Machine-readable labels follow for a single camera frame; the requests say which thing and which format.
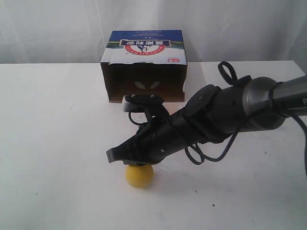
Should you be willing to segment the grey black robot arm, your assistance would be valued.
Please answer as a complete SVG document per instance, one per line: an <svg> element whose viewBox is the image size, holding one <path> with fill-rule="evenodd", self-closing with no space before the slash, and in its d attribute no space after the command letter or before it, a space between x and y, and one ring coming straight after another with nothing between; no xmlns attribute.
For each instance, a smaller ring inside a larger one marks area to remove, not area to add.
<svg viewBox="0 0 307 230"><path fill-rule="evenodd" d="M108 161L154 165L180 150L200 152L200 144L234 141L239 132L274 130L290 115L306 115L307 78L276 82L244 77L225 89L209 84L173 114L160 98L128 95L125 110L145 113L148 121L134 136L109 149Z"/></svg>

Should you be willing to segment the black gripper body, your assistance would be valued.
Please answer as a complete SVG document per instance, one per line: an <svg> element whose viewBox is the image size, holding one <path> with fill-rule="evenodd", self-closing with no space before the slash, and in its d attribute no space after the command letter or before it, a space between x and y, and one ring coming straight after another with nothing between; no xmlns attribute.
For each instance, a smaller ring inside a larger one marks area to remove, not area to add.
<svg viewBox="0 0 307 230"><path fill-rule="evenodd" d="M204 140L202 127L177 111L167 118L155 117L151 122L139 123L134 136L134 160L138 163L158 164L165 157Z"/></svg>

